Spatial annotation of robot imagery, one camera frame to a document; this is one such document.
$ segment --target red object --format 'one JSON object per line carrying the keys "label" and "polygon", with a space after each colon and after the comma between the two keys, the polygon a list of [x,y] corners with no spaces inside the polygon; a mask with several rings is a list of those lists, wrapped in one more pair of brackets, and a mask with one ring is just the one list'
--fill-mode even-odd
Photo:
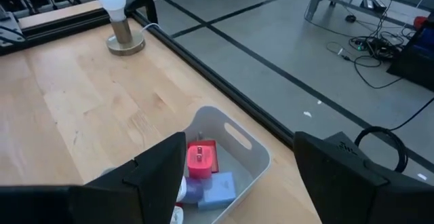
{"label": "red object", "polygon": [[187,148],[189,149],[191,146],[208,146],[212,149],[212,167],[211,172],[217,173],[218,172],[218,159],[217,159],[217,148],[216,148],[216,141],[215,140],[204,140],[204,141],[195,141],[195,142],[189,142],[187,145]]}
{"label": "red object", "polygon": [[189,176],[194,179],[211,177],[213,157],[211,147],[191,146],[187,151],[187,168]]}
{"label": "red object", "polygon": [[422,17],[422,16],[415,17],[413,22],[414,28],[416,30],[420,29],[423,25],[423,22],[425,22],[425,20],[427,19],[428,19],[427,17]]}

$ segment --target bin handle cutout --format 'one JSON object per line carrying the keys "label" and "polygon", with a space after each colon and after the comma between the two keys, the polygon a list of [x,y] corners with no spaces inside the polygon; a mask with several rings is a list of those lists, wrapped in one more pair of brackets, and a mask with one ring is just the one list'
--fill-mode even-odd
{"label": "bin handle cutout", "polygon": [[224,129],[233,136],[241,145],[243,145],[246,149],[252,149],[252,143],[237,129],[235,129],[229,123],[224,123]]}

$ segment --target black machine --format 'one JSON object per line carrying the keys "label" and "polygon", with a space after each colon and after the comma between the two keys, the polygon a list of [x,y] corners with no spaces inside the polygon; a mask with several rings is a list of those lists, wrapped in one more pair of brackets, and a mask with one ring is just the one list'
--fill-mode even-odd
{"label": "black machine", "polygon": [[0,187],[2,223],[170,223],[186,155],[177,132],[84,186]]}
{"label": "black machine", "polygon": [[427,20],[387,70],[434,91],[434,20]]}
{"label": "black machine", "polygon": [[294,154],[324,224],[434,223],[434,187],[375,164],[343,133],[296,132]]}

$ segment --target white plastic bin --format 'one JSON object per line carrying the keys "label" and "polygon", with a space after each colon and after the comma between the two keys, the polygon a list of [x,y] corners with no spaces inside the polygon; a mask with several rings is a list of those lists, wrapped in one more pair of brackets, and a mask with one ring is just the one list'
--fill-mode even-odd
{"label": "white plastic bin", "polygon": [[[232,126],[244,136],[250,142],[251,147],[241,144],[226,130],[225,124]],[[270,154],[237,122],[215,107],[200,108],[193,122],[184,132],[187,142],[197,140],[198,136],[216,140],[219,172],[233,173],[237,192],[237,198],[226,209],[199,211],[196,206],[185,204],[183,206],[184,224],[219,223],[244,199],[253,184],[269,168]]]}

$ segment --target concrete floor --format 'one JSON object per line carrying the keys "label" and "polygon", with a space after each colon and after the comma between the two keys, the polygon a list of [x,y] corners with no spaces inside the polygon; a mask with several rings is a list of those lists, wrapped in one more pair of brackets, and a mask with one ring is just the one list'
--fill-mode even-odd
{"label": "concrete floor", "polygon": [[[175,34],[177,42],[291,131],[319,138],[343,131],[354,140],[369,125],[400,125],[434,96],[406,80],[382,90],[365,85],[351,63],[326,50],[330,41],[348,48],[349,38],[304,20],[309,1],[159,0],[157,12],[165,32]],[[390,13],[405,21],[426,14],[398,3],[391,5]],[[368,35],[369,29],[376,28],[378,19],[355,14],[373,25],[345,22],[348,11],[340,5],[330,8],[327,1],[320,4],[313,22],[348,35]],[[384,26],[384,31],[392,33],[401,30],[388,22]],[[381,86],[396,79],[385,72],[387,68],[384,64],[360,70],[368,81]],[[404,174],[432,185],[433,113],[431,105],[395,132],[419,155],[416,161],[425,158],[428,162],[422,163],[424,167],[410,159]],[[396,151],[379,138],[367,136],[361,148],[376,163],[391,169],[396,166]]]}

